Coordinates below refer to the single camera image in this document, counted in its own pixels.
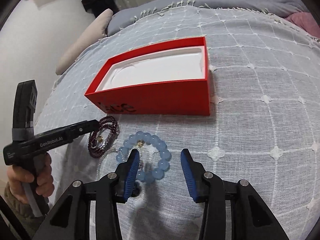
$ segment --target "red box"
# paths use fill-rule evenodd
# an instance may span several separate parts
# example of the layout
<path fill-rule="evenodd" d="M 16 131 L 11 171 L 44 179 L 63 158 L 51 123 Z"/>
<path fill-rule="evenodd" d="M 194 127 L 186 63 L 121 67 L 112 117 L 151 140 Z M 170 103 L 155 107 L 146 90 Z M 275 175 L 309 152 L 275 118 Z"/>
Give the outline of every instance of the red box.
<path fill-rule="evenodd" d="M 204 37 L 152 44 L 108 59 L 85 96 L 109 114 L 210 115 L 208 62 Z"/>

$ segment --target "pillow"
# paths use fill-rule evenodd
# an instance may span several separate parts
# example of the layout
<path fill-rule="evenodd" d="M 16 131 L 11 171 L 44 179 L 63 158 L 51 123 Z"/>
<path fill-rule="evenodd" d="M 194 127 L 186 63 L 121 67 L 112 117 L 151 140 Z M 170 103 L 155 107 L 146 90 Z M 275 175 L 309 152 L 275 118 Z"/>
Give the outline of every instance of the pillow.
<path fill-rule="evenodd" d="M 107 36 L 106 28 L 112 15 L 111 9 L 105 10 L 84 30 L 77 41 L 60 58 L 56 69 L 57 75 L 62 75 L 87 47 Z"/>

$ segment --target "human hand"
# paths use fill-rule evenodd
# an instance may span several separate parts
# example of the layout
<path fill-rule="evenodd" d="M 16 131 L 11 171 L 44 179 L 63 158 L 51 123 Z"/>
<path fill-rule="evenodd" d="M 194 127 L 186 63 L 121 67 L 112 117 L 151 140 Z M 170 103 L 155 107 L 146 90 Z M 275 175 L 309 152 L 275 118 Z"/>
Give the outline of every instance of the human hand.
<path fill-rule="evenodd" d="M 37 177 L 38 187 L 36 188 L 36 193 L 38 195 L 42 195 L 43 197 L 49 197 L 52 195 L 54 185 L 51 171 L 51 157 L 46 153 L 44 168 Z M 7 176 L 12 195 L 23 204 L 29 204 L 21 182 L 31 183 L 34 180 L 34 176 L 29 171 L 15 165 L 8 167 Z"/>

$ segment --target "white bedspread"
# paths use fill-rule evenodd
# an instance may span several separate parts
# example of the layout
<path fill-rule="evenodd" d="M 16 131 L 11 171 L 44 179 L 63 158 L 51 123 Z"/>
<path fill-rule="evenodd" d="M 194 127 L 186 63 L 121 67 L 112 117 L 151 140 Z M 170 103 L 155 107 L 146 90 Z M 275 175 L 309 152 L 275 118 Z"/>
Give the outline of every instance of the white bedspread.
<path fill-rule="evenodd" d="M 172 152 L 162 180 L 142 184 L 138 198 L 118 205 L 123 238 L 198 237 L 203 207 L 189 196 L 180 165 L 180 152 L 188 148 L 222 179 L 249 180 L 289 238 L 305 239 L 320 215 L 319 43 L 277 16 L 247 10 L 182 6 L 163 14 L 144 17 L 84 51 L 58 80 L 36 132 L 105 115 L 84 93 L 108 58 L 204 35 L 220 98 L 216 122 L 213 116 L 115 115 L 121 130 L 115 147 L 142 130 L 157 134 Z M 50 151 L 56 187 L 51 203 L 74 180 L 96 180 L 98 160 L 90 157 L 87 142 L 85 135 Z M 105 173 L 116 168 L 115 156 L 108 158 Z M 160 159 L 151 153 L 141 158 L 151 166 Z M 93 214 L 91 231 L 94 238 Z"/>

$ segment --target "gray blanket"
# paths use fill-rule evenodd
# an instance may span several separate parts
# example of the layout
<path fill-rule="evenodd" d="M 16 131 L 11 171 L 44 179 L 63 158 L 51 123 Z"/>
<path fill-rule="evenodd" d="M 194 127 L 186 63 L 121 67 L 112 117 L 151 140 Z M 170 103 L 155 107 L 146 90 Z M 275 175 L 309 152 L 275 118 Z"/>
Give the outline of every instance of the gray blanket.
<path fill-rule="evenodd" d="M 255 11 L 273 13 L 279 17 L 288 17 L 296 12 L 308 11 L 301 0 L 155 0 L 115 14 L 108 26 L 108 36 L 119 32 L 120 29 L 133 24 L 137 19 L 147 16 L 152 12 L 159 13 L 168 6 L 181 6 L 181 2 L 182 5 L 187 5 L 188 3 L 188 5 L 196 7 L 249 8 Z"/>

